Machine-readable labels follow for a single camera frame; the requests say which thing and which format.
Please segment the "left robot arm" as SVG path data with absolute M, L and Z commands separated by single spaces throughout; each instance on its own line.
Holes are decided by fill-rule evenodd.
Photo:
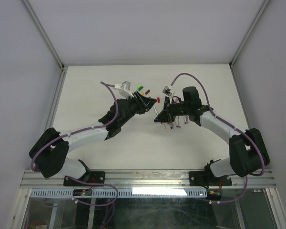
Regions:
M 156 99 L 135 92 L 127 99 L 116 99 L 110 110 L 91 126 L 66 133 L 51 127 L 47 129 L 29 152 L 31 168 L 41 172 L 44 178 L 60 174 L 79 185 L 93 181 L 94 173 L 80 159 L 67 157 L 71 151 L 97 141 L 115 137 L 136 114 L 152 109 Z

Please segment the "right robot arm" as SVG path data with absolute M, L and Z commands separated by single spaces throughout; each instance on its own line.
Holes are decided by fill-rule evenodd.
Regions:
M 177 101 L 172 86 L 166 86 L 163 93 L 166 95 L 163 110 L 154 122 L 172 124 L 177 117 L 184 116 L 185 119 L 210 130 L 229 146 L 228 158 L 211 160 L 202 172 L 189 176 L 193 185 L 207 188 L 219 185 L 229 175 L 256 176 L 257 170 L 264 171 L 269 165 L 270 158 L 258 129 L 240 129 L 217 116 L 212 108 L 202 104 L 194 86 L 184 88 L 183 99 L 179 98 Z

